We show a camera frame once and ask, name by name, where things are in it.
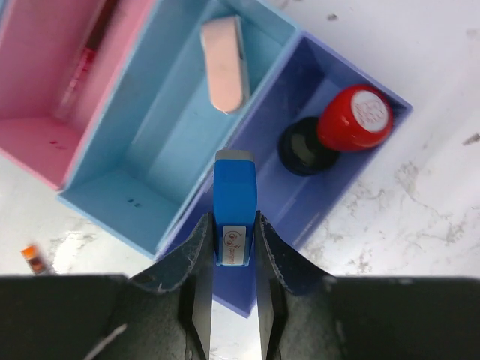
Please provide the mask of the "blue drawer bin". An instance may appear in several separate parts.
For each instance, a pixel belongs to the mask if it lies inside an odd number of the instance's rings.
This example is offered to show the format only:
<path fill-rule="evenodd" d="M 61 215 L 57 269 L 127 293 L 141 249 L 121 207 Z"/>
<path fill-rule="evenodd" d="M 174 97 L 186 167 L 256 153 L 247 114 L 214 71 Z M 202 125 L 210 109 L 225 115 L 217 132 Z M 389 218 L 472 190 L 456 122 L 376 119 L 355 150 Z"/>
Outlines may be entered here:
<path fill-rule="evenodd" d="M 209 100 L 200 29 L 239 16 L 251 96 Z M 265 1 L 156 1 L 60 200 L 144 253 L 167 252 L 215 153 L 256 106 L 299 27 Z"/>

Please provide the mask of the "blue pencil sharpener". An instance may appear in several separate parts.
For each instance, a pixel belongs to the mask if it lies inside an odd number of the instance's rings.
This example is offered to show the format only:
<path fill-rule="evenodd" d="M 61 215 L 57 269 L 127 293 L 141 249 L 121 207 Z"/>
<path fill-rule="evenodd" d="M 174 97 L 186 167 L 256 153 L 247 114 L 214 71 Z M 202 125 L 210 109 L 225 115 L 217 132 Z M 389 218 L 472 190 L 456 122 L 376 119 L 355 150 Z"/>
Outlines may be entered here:
<path fill-rule="evenodd" d="M 215 155 L 213 214 L 218 266 L 248 266 L 257 213 L 257 171 L 249 151 Z"/>

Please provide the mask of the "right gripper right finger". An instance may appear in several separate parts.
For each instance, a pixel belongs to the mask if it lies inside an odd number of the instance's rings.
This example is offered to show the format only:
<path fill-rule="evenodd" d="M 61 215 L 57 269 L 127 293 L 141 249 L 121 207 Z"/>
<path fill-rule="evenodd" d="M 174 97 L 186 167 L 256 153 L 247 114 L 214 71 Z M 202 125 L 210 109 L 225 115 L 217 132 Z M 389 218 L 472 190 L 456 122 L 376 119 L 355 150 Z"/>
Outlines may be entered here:
<path fill-rule="evenodd" d="M 477 359 L 474 277 L 334 276 L 255 222 L 264 359 Z"/>

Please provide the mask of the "red pen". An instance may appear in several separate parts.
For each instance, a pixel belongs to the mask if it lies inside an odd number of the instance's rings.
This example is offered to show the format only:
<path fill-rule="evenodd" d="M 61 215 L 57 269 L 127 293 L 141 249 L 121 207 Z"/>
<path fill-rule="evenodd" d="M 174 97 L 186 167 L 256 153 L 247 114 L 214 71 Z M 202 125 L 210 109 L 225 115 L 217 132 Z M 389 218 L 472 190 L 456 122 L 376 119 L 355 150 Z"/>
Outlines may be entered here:
<path fill-rule="evenodd" d="M 21 254 L 35 275 L 49 273 L 48 265 L 35 244 L 30 244 L 22 249 Z"/>
<path fill-rule="evenodd" d="M 110 27 L 118 4 L 119 0 L 103 1 L 94 25 L 91 27 L 85 40 L 82 52 L 74 63 L 73 72 L 68 80 L 66 89 L 61 93 L 58 106 L 54 112 L 54 116 L 62 122 L 67 120 L 69 113 L 74 107 L 76 97 L 80 92 L 82 84 L 85 82 L 85 78 L 89 75 L 90 68 Z"/>

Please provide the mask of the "pink eraser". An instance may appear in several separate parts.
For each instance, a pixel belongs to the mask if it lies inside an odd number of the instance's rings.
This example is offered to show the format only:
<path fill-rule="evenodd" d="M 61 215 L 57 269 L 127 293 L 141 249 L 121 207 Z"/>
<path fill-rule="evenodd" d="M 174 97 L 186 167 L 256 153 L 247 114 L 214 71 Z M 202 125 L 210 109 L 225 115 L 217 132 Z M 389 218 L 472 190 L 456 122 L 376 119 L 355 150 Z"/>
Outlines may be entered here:
<path fill-rule="evenodd" d="M 200 40 L 210 101 L 217 110 L 234 113 L 251 94 L 240 17 L 204 23 Z"/>

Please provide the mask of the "red black round stamp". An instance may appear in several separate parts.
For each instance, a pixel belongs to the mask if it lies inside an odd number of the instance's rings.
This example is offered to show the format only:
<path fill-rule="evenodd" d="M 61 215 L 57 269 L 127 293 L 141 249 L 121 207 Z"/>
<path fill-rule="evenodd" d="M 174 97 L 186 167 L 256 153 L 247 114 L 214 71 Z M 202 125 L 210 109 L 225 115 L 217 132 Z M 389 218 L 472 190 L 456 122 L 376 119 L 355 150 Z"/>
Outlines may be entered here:
<path fill-rule="evenodd" d="M 382 144 L 392 132 L 393 112 L 386 96 L 371 85 L 340 91 L 323 113 L 290 125 L 278 142 L 281 163 L 298 176 L 331 169 L 342 153 Z"/>

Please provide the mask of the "pink drawer bin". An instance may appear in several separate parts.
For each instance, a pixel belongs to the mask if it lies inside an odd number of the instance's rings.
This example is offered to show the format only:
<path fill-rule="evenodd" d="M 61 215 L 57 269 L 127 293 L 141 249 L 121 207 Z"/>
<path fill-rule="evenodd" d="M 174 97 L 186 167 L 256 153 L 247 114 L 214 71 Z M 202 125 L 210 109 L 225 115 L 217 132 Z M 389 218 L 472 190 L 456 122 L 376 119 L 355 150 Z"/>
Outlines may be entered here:
<path fill-rule="evenodd" d="M 66 121 L 54 116 L 103 1 L 1 3 L 1 153 L 65 186 L 153 9 L 119 1 Z"/>

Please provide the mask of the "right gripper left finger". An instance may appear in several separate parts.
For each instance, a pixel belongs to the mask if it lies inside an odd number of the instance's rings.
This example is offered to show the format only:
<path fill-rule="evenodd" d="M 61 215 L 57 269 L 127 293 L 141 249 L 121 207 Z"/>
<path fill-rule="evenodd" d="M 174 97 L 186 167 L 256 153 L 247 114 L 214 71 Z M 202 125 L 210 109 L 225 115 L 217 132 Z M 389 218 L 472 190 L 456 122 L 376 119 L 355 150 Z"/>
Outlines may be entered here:
<path fill-rule="evenodd" d="M 213 217 L 133 277 L 1 278 L 3 359 L 207 359 Z"/>

